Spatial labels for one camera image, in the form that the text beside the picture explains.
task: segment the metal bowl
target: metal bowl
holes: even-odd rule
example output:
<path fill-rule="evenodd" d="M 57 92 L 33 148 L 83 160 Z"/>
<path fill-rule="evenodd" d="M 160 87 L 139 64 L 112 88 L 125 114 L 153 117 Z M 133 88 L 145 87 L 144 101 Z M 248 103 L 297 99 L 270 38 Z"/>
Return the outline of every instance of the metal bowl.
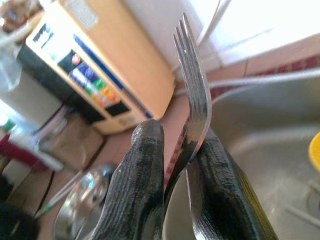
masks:
<path fill-rule="evenodd" d="M 114 170 L 113 165 L 101 165 L 75 184 L 56 216 L 54 240 L 84 240 L 90 236 L 100 219 Z"/>

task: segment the sink basin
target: sink basin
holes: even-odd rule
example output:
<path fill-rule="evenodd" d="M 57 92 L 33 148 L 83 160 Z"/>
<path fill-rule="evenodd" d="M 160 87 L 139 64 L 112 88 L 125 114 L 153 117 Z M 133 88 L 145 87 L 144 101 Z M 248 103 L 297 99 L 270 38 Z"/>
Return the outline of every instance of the sink basin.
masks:
<path fill-rule="evenodd" d="M 320 132 L 320 78 L 269 82 L 227 92 L 212 103 L 211 128 L 246 173 L 281 240 L 318 240 L 320 228 L 286 210 L 320 220 L 320 174 L 308 146 Z M 194 240 L 186 175 L 175 186 L 163 239 Z"/>

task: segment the kitchen sink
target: kitchen sink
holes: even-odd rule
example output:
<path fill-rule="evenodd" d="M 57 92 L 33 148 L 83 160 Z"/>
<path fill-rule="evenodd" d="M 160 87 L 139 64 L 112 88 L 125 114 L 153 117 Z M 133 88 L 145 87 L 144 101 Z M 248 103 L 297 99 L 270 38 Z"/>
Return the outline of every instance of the kitchen sink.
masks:
<path fill-rule="evenodd" d="M 320 132 L 320 78 L 246 86 L 212 102 L 211 128 L 246 173 L 281 240 L 318 240 L 320 228 L 286 210 L 320 220 L 320 174 L 308 146 Z M 164 240 L 194 240 L 186 175 L 175 186 L 163 226 Z"/>

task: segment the red object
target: red object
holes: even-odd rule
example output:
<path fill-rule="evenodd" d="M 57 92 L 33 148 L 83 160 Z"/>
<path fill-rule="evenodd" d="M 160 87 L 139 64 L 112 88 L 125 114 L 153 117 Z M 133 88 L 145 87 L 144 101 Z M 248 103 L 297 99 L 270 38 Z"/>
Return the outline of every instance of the red object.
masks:
<path fill-rule="evenodd" d="M 31 166 L 33 170 L 43 171 L 47 167 L 32 153 L 24 150 L 14 143 L 9 141 L 10 134 L 6 134 L 0 140 L 0 154 L 14 158 L 28 166 Z"/>

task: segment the white wall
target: white wall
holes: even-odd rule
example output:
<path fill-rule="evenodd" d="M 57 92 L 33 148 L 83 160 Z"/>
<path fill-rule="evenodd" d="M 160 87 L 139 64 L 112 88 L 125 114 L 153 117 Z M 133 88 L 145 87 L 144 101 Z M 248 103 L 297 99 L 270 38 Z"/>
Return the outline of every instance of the white wall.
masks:
<path fill-rule="evenodd" d="M 169 64 L 175 66 L 173 34 L 183 12 L 197 38 L 218 0 L 125 2 Z M 209 40 L 199 48 L 205 69 L 218 69 L 320 33 L 319 9 L 318 0 L 232 0 Z"/>

